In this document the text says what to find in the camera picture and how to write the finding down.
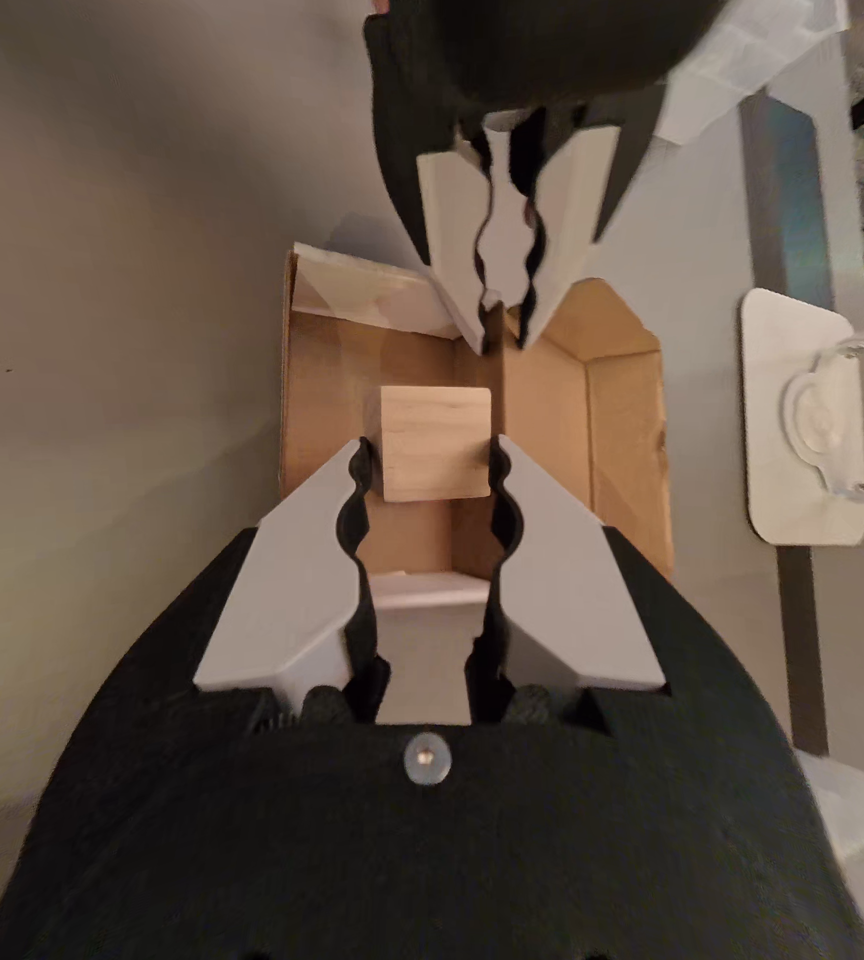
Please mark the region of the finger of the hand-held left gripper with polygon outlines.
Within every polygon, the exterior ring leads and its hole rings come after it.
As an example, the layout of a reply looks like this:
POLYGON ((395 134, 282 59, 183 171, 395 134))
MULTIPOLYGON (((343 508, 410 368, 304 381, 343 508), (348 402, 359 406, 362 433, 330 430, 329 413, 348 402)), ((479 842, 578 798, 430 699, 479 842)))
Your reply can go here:
POLYGON ((477 355, 487 341, 488 284, 479 243, 494 209, 493 165, 486 138, 459 138, 451 150, 416 160, 430 278, 462 339, 477 355))
POLYGON ((576 131, 541 170, 535 186, 529 287, 520 306, 519 346, 546 330, 585 264, 603 208, 620 128, 576 131))

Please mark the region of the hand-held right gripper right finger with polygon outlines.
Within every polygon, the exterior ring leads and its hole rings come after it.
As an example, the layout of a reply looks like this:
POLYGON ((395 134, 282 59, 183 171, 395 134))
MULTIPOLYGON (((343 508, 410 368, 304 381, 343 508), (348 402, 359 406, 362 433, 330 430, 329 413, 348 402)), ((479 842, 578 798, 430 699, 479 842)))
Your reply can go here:
POLYGON ((500 546, 466 660, 472 724, 606 724, 596 690, 666 677, 598 516, 508 437, 489 446, 500 546))

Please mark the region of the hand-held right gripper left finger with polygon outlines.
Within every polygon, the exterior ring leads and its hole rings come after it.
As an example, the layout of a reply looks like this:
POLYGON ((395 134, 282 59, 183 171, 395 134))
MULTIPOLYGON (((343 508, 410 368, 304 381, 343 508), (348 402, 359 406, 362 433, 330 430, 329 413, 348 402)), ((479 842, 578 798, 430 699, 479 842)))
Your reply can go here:
POLYGON ((369 533, 372 449, 354 438, 259 522, 194 675, 204 692, 269 690, 298 715, 339 690, 373 724, 391 678, 358 548, 369 533))

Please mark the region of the large plain wooden cube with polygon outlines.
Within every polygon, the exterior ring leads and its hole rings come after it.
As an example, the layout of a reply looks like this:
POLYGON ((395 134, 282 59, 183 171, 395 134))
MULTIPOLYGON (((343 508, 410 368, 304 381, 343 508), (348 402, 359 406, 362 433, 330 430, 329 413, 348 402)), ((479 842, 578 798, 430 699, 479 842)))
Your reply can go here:
POLYGON ((381 386, 366 394, 375 482, 392 504, 486 498, 493 436, 483 387, 381 386))

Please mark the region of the white stand base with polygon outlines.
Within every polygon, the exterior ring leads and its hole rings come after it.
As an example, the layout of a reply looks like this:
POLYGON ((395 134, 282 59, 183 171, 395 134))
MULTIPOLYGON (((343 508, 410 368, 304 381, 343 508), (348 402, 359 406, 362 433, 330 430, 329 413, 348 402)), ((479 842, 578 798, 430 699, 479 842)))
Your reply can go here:
POLYGON ((861 364, 850 322, 751 289, 739 308, 747 500, 771 546, 864 540, 861 364))

